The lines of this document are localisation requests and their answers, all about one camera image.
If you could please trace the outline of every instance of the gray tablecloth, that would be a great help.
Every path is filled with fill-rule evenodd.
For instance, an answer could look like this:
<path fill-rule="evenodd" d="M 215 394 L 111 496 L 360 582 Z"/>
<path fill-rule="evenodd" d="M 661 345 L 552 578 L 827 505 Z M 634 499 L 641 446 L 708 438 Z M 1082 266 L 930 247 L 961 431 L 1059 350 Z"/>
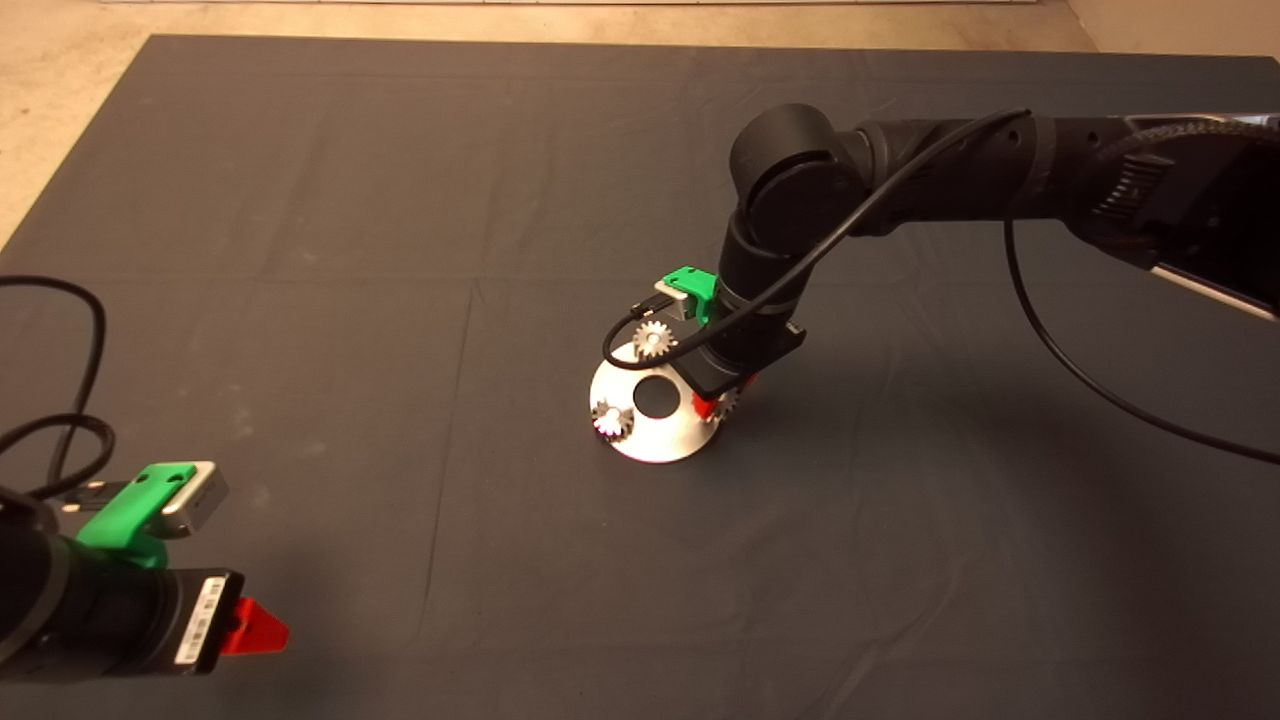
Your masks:
<path fill-rule="evenodd" d="M 102 296 L 109 474 L 221 462 L 232 496 L 173 564 L 243 571 L 293 641 L 205 679 L 6 687 L 0 715 L 1280 715 L 1280 473 L 1066 375 L 995 225 L 846 242 L 806 345 L 695 459 L 593 439 L 602 332 L 662 273 L 714 266 L 728 146 L 783 101 L 845 127 L 1275 110 L 1280 69 L 152 38 L 0 272 Z M 1023 232 L 1082 364 L 1280 445 L 1276 328 Z M 86 331 L 65 299 L 5 292 L 0 425 L 69 405 Z M 37 482 L 50 445 L 4 478 Z"/>

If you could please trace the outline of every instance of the black cable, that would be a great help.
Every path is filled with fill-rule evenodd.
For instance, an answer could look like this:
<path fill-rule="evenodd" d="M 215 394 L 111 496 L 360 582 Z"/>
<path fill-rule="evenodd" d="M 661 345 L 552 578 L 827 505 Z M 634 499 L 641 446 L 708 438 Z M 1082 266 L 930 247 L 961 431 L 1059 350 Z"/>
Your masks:
<path fill-rule="evenodd" d="M 93 331 L 90 338 L 88 360 L 84 363 L 84 372 L 81 374 L 79 387 L 76 389 L 76 398 L 72 401 L 72 413 L 77 415 L 83 414 L 84 407 L 88 405 L 88 396 L 93 392 L 93 383 L 97 380 L 97 369 L 102 364 L 102 350 L 106 345 L 106 310 L 102 307 L 102 301 L 76 283 L 45 275 L 0 275 L 0 287 L 44 287 L 56 290 L 76 296 L 88 305 L 93 320 Z M 76 424 L 67 424 L 67 428 L 58 437 L 58 443 L 54 446 L 54 455 L 49 460 L 49 473 L 45 478 L 45 483 L 49 486 L 63 480 L 63 469 L 67 466 L 67 454 L 70 451 L 76 427 Z"/>
<path fill-rule="evenodd" d="M 106 462 L 111 459 L 111 454 L 115 451 L 115 430 L 111 425 L 108 425 L 104 420 L 95 418 L 92 415 L 82 415 L 79 413 L 60 413 L 58 415 L 45 415 L 44 418 L 37 418 L 28 423 L 23 423 L 17 428 L 13 428 L 0 436 L 0 455 L 12 448 L 14 445 L 20 442 L 23 438 L 42 430 L 45 428 L 84 428 L 86 430 L 97 436 L 99 451 L 97 457 L 90 461 L 79 470 L 76 470 L 65 478 L 59 478 L 58 482 L 47 484 L 45 487 L 36 488 L 27 495 L 36 500 L 47 500 L 61 495 L 69 489 L 74 489 L 77 486 L 84 480 L 92 478 L 106 466 Z"/>
<path fill-rule="evenodd" d="M 1093 379 L 1088 373 L 1085 373 L 1079 365 L 1073 361 L 1066 352 L 1059 347 L 1053 336 L 1044 328 L 1041 323 L 1039 315 L 1036 314 L 1036 307 L 1032 306 L 1032 300 L 1027 295 L 1027 286 L 1023 283 L 1023 273 L 1018 265 L 1018 249 L 1014 243 L 1014 222 L 1005 220 L 1005 258 L 1009 260 L 1009 277 L 1014 283 L 1014 292 L 1018 293 L 1018 302 L 1023 306 L 1023 314 L 1027 315 L 1027 322 L 1030 323 L 1032 329 L 1036 331 L 1036 336 L 1039 341 L 1044 343 L 1050 354 L 1068 369 L 1075 379 L 1084 383 L 1085 387 L 1093 392 L 1102 396 L 1103 400 L 1115 405 L 1120 410 L 1133 415 L 1134 418 L 1142 420 L 1143 423 L 1155 425 L 1165 432 L 1174 433 L 1175 436 L 1189 439 L 1192 442 L 1198 442 L 1201 445 L 1207 445 L 1215 450 L 1221 450 L 1224 452 L 1231 452 L 1234 455 L 1240 455 L 1244 457 L 1251 457 L 1253 460 L 1261 460 L 1262 462 L 1270 462 L 1272 465 L 1280 465 L 1280 455 L 1275 452 L 1267 452 L 1265 450 L 1258 450 L 1256 447 L 1249 447 L 1247 445 L 1239 445 L 1231 441 L 1226 441 L 1210 434 L 1199 433 L 1188 428 L 1184 428 L 1176 423 L 1166 420 L 1158 415 L 1153 415 L 1142 407 L 1129 402 L 1128 400 L 1120 397 L 1119 395 L 1111 392 L 1096 379 Z"/>
<path fill-rule="evenodd" d="M 698 332 L 686 338 L 682 338 L 680 341 L 680 345 L 671 348 L 671 351 L 666 352 L 659 357 L 641 360 L 637 363 L 628 363 L 626 360 L 618 360 L 617 357 L 613 356 L 613 340 L 617 337 L 617 334 L 622 332 L 622 328 L 625 328 L 628 323 L 644 318 L 645 309 L 643 306 L 632 307 L 631 313 L 628 313 L 627 316 L 614 323 L 613 328 L 611 328 L 609 333 L 604 337 L 604 343 L 602 347 L 602 355 L 604 356 L 604 360 L 616 368 L 622 368 L 623 370 L 649 370 L 659 365 L 667 365 L 673 360 L 682 357 L 692 352 L 694 350 L 698 350 L 710 338 L 728 331 L 730 328 L 742 322 L 749 315 L 754 314 L 756 310 L 763 307 L 769 301 L 769 299 L 777 295 L 782 288 L 788 286 L 792 281 L 795 281 L 804 273 L 809 272 L 810 268 L 817 265 L 819 260 L 822 260 L 828 252 L 831 252 L 837 245 L 840 245 L 840 242 L 845 238 L 845 236 L 850 234 L 854 231 L 854 228 L 861 224 L 861 222 L 868 215 L 878 210 L 879 206 L 884 202 L 884 200 L 893 191 L 896 191 L 899 186 L 910 179 L 910 177 L 922 167 L 933 161 L 934 158 L 937 158 L 938 155 L 941 155 L 951 146 L 959 143 L 963 140 L 973 137 L 979 132 L 992 129 L 1014 118 L 1020 118 L 1029 114 L 1030 110 L 1025 109 L 1001 110 L 998 113 L 987 115 L 986 118 L 970 120 L 960 126 L 959 128 L 951 131 L 933 145 L 929 145 L 927 149 L 924 149 L 924 151 L 913 158 L 909 163 L 906 163 L 897 172 L 895 172 L 887 181 L 884 181 L 884 183 L 881 184 L 876 190 L 876 192 L 872 192 L 870 196 L 868 196 L 867 200 L 863 201 L 856 210 L 854 210 L 847 218 L 844 219 L 844 222 L 836 225 L 836 229 L 831 231 L 831 233 L 827 237 L 824 237 L 820 242 L 818 242 L 818 245 L 815 245 L 813 250 L 810 250 L 804 258 L 801 258 L 800 261 L 796 263 L 790 270 L 783 273 L 782 277 L 780 277 L 773 284 L 771 284 L 763 292 L 760 292 L 760 295 L 755 296 L 755 299 L 753 299 L 746 305 L 742 305 L 737 310 L 730 313 L 728 316 L 722 318 L 714 324 L 699 329 Z"/>

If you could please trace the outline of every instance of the silver gear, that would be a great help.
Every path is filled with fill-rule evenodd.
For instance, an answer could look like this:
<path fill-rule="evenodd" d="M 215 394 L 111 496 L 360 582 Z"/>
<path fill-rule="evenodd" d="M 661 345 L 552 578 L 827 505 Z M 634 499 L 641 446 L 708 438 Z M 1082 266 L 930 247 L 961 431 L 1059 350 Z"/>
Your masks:
<path fill-rule="evenodd" d="M 636 427 L 635 411 L 630 407 L 614 407 L 605 401 L 599 401 L 591 409 L 591 425 L 596 434 L 605 442 L 618 442 L 626 439 Z"/>
<path fill-rule="evenodd" d="M 717 420 L 723 420 L 726 415 L 737 407 L 737 398 L 742 396 L 742 391 L 733 388 L 721 396 L 719 402 L 716 404 L 716 410 L 712 410 L 712 416 Z"/>
<path fill-rule="evenodd" d="M 671 328 L 658 320 L 640 323 L 636 333 L 631 336 L 631 345 L 635 346 L 636 357 L 640 360 L 652 360 L 666 355 L 680 341 L 676 340 Z"/>

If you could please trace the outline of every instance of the white label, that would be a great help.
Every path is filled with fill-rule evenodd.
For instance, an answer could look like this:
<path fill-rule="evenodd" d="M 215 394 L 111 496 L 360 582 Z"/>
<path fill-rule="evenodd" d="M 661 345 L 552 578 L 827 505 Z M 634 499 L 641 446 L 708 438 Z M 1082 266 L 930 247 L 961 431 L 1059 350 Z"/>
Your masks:
<path fill-rule="evenodd" d="M 187 632 L 182 634 L 182 643 L 178 644 L 178 656 L 173 659 L 174 665 L 191 665 L 200 659 L 200 648 L 205 647 L 209 638 L 209 624 L 214 621 L 214 611 L 218 610 L 218 600 L 223 597 L 223 587 L 227 578 L 207 578 L 200 588 L 200 597 L 196 598 L 196 607 L 191 611 L 191 620 L 187 620 Z"/>

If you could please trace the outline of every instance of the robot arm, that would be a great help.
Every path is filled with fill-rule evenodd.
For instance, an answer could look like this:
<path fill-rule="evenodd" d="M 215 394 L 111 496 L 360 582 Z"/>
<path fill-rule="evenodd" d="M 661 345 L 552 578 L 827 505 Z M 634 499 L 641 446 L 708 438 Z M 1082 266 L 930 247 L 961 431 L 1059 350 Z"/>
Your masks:
<path fill-rule="evenodd" d="M 758 297 L 867 197 L 965 120 L 837 132 L 808 105 L 763 113 L 730 168 L 739 205 L 710 324 Z M 1280 115 L 1015 117 L 938 154 L 855 234 L 905 222 L 1059 219 L 1100 250 L 1254 315 L 1280 313 Z M 672 366 L 704 398 L 799 347 L 808 272 Z"/>

